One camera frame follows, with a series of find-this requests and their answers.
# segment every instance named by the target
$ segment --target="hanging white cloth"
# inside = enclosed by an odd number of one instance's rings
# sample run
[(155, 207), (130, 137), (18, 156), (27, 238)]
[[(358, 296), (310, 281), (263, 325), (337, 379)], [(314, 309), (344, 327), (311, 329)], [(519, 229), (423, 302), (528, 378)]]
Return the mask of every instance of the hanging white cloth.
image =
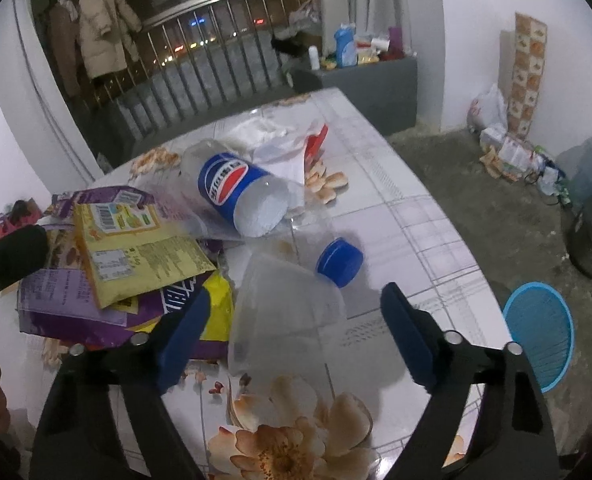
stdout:
[(58, 0), (63, 7), (67, 9), (67, 12), (70, 14), (70, 19), (72, 22), (75, 22), (78, 19), (78, 11), (76, 10), (76, 6), (74, 2), (71, 0)]

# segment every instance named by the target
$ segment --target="gray floor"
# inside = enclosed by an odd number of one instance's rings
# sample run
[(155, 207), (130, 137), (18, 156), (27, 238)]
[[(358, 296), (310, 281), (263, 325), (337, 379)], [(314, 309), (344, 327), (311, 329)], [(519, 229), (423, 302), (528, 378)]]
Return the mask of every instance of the gray floor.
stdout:
[(563, 380), (546, 394), (559, 452), (592, 435), (592, 280), (566, 258), (559, 206), (535, 186), (490, 177), (468, 132), (430, 136), (418, 128), (389, 137), (476, 257), (502, 306), (526, 282), (545, 282), (565, 298), (576, 349)]

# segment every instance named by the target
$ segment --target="blue bottle label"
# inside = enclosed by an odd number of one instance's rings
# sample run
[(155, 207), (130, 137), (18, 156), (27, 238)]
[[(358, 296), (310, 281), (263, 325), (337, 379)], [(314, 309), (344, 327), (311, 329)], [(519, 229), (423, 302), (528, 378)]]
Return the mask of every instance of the blue bottle label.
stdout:
[(234, 225), (234, 209), (241, 193), (253, 181), (268, 174), (231, 153), (219, 153), (202, 167), (198, 176), (198, 191), (225, 220)]

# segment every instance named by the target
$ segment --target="metal railing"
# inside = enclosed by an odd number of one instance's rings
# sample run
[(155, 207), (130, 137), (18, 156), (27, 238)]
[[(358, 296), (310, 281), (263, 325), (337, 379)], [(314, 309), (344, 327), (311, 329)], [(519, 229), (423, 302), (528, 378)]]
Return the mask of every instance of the metal railing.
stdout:
[(116, 106), (138, 141), (285, 85), (271, 39), (302, 1), (191, 0), (148, 19), (135, 38), (139, 59), (82, 85), (86, 105), (92, 112)]

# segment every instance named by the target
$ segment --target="table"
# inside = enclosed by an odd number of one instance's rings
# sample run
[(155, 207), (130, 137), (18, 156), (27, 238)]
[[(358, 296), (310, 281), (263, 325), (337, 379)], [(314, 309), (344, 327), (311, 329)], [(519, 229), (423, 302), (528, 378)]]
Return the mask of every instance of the table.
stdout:
[[(342, 291), (348, 315), (342, 340), (325, 348), (326, 374), (312, 386), (328, 403), (340, 392), (350, 392), (364, 402), (374, 420), (367, 442), (380, 455), (376, 478), (383, 478), (414, 431), (428, 396), (409, 377), (380, 315), (381, 288), (397, 282), (409, 301), (431, 313), (443, 330), (457, 330), (472, 344), (502, 348), (511, 340), (510, 334), (485, 277), (454, 226), (414, 173), (339, 90), (326, 89), (293, 105), (269, 105), (226, 118), (165, 146), (182, 153), (197, 140), (219, 136), (254, 114), (297, 128), (307, 128), (314, 120), (325, 121), (329, 134), (322, 158), (327, 171), (343, 171), (348, 176), (348, 188), (330, 204), (329, 213), (335, 230), (359, 246), (365, 260), (359, 275)], [(101, 178), (98, 186), (126, 183), (129, 169), (129, 164), (121, 166)], [(244, 272), (244, 250), (229, 250), (226, 257), (231, 278), (238, 285)], [(26, 345), (25, 409), (35, 424), (54, 373), (42, 368), (39, 338), (28, 336)], [(20, 365), (8, 354), (0, 354), (1, 367), (18, 370)], [(208, 473), (206, 442), (219, 426), (228, 424), (226, 399), (209, 394), (208, 389), (214, 381), (227, 385), (230, 376), (224, 366), (200, 364), (197, 369), (208, 377), (203, 384), (188, 380), (163, 399), (183, 441)], [(481, 390), (474, 386), (458, 431), (466, 445), (480, 398)], [(112, 391), (112, 407), (130, 464), (145, 470), (117, 390)]]

